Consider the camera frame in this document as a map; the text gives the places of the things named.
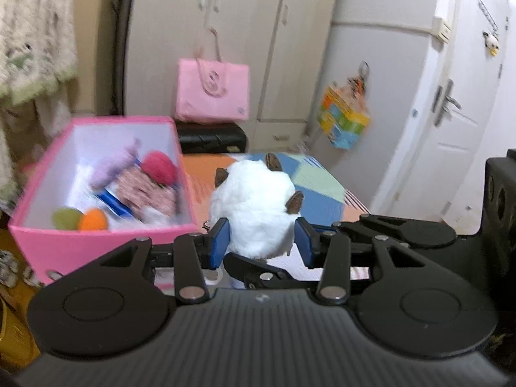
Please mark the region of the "orange sponge egg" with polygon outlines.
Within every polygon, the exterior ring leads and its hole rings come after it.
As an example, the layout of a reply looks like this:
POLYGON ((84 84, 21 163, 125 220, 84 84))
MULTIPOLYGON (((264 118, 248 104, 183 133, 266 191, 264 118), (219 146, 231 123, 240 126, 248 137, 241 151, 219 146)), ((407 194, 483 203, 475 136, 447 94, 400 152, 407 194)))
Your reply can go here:
POLYGON ((83 213, 77 226, 78 231, 105 231, 108 229, 108 217, 101 209, 90 209, 83 213))

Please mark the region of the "purple plush doll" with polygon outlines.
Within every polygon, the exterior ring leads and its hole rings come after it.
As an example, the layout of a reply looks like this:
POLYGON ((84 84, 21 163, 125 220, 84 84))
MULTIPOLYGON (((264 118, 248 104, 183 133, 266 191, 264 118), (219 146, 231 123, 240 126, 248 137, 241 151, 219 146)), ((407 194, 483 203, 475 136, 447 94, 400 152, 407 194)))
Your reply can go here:
POLYGON ((92 176, 89 179, 90 188, 93 191, 101 190, 111 184, 123 170, 136 164, 140 147, 140 140, 135 138, 132 143, 125 146, 122 150, 102 158, 94 166, 92 176))

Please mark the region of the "colourful paper gift bag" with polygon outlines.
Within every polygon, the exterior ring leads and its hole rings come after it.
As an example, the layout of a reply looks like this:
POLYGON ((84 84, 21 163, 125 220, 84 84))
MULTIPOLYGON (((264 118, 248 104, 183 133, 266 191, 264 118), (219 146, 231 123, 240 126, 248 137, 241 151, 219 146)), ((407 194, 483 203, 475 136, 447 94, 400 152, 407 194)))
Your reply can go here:
POLYGON ((337 149, 351 150, 371 121, 366 105, 369 73, 369 65, 362 61, 357 75, 348 78, 343 86, 331 83, 323 93, 317 122, 337 149))

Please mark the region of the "pink floral fabric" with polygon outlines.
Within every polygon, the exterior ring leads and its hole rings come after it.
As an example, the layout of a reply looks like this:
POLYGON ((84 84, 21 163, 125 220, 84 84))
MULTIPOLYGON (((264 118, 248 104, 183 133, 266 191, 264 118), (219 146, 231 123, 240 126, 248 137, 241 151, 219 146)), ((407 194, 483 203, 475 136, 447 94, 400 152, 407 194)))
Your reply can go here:
POLYGON ((136 218, 143 216, 146 207, 161 212, 167 218, 176 215, 175 189, 157 184, 138 166, 123 170, 115 183, 115 196, 131 209, 136 218))

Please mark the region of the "patchwork table cloth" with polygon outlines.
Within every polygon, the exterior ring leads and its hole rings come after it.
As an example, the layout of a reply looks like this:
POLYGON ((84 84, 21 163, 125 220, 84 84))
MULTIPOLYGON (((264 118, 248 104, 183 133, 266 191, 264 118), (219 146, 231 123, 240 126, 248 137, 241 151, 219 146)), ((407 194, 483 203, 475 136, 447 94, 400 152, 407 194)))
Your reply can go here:
POLYGON ((368 208, 315 158, 285 153, 187 155, 184 166, 199 226, 229 222, 227 250, 317 281, 294 242, 294 224, 355 222, 368 208))

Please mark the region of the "white plush toy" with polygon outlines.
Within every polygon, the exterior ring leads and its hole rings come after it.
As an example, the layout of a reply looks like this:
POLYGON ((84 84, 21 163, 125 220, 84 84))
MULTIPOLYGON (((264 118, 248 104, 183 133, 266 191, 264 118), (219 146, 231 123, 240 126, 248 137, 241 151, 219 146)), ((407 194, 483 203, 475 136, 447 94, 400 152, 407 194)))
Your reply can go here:
POLYGON ((278 156, 268 153, 262 160, 244 159, 217 168, 208 223, 213 226, 227 218, 227 250, 265 262, 290 254, 303 200, 278 156))

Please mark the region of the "white door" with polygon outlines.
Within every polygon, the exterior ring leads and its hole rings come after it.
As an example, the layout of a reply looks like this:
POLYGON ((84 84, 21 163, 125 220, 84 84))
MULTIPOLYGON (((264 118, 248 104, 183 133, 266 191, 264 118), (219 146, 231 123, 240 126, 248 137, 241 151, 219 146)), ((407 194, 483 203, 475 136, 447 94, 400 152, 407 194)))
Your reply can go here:
POLYGON ((478 150, 500 82, 509 0, 457 0, 436 100, 388 215, 440 221, 478 150))

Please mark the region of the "cream knit cardigan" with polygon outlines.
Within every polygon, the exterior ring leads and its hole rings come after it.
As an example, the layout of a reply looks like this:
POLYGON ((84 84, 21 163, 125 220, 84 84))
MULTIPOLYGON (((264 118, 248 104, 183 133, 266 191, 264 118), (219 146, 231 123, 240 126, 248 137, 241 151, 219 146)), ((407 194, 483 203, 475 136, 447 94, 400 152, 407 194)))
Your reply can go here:
POLYGON ((38 120, 52 140, 72 119, 66 84, 78 76, 74 0, 1 0, 1 205, 16 200, 10 134, 38 120))

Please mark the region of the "blue wet wipes pack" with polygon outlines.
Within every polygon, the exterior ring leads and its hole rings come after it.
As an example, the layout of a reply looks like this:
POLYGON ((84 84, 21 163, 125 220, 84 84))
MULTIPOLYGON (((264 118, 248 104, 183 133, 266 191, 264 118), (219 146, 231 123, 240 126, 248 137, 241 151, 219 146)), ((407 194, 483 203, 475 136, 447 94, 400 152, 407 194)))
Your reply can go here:
POLYGON ((106 189, 95 192, 94 195, 108 207, 118 218, 133 218, 133 212, 129 206, 122 203, 115 195, 106 189))

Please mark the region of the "black suitcase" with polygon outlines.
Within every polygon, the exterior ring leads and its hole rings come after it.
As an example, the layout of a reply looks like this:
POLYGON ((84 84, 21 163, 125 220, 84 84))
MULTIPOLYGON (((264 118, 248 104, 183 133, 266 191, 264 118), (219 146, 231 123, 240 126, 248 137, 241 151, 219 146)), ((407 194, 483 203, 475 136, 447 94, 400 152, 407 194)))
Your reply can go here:
POLYGON ((247 151, 247 136, 234 122, 216 124, 176 122, 176 128, 184 155, 232 154, 247 151))

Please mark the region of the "beige wardrobe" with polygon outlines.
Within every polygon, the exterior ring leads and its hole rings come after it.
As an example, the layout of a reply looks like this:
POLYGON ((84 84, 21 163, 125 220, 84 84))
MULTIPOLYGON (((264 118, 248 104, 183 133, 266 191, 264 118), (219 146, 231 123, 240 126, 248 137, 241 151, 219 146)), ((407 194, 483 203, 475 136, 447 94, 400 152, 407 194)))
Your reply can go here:
POLYGON ((121 0, 116 103, 126 115, 173 113, 178 62, 195 53, 247 65, 250 149, 300 143, 336 0, 121 0))

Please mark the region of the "pink cardboard box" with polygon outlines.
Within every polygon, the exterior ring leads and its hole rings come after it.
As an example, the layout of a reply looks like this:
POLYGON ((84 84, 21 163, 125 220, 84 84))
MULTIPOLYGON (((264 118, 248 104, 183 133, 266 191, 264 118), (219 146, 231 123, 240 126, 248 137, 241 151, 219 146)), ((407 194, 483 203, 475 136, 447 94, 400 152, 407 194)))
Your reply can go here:
POLYGON ((9 223, 11 234, 44 284, 67 275, 131 239, 147 236, 156 244, 198 229, 187 187, 184 162, 174 121, 165 116, 104 116, 72 120, 45 152, 31 175, 9 223), (178 168, 178 212, 168 224, 138 224, 118 218, 91 191, 94 167, 103 158, 138 140, 138 155, 158 150, 178 168), (101 209, 108 218, 104 231, 61 231, 53 224, 56 210, 70 207, 83 213, 101 209))

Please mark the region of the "green sponge egg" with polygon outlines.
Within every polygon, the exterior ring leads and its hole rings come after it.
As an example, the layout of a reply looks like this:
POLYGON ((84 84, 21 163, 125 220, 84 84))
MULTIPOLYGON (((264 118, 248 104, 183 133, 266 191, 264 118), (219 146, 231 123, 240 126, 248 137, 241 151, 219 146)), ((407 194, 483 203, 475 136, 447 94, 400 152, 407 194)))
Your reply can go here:
POLYGON ((77 231, 83 213, 71 207, 56 209, 52 214, 53 226, 56 230, 77 231))

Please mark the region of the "pink fluffy plush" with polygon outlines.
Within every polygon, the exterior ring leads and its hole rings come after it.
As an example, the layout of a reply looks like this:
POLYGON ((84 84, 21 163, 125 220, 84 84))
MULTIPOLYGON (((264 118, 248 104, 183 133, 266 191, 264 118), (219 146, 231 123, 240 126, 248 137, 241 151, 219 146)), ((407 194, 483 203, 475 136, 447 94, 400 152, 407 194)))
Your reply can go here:
POLYGON ((162 151, 150 151, 141 161, 140 168, 157 184, 172 186, 176 183, 178 168, 162 151))

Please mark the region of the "yellow bin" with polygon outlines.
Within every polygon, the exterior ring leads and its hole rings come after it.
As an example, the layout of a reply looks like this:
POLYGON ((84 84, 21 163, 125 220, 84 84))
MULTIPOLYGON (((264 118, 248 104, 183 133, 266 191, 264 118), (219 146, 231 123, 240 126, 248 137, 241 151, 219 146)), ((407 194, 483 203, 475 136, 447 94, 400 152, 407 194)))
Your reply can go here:
POLYGON ((4 299, 1 299, 0 329, 1 367, 4 370, 21 371, 39 357, 32 333, 4 299))

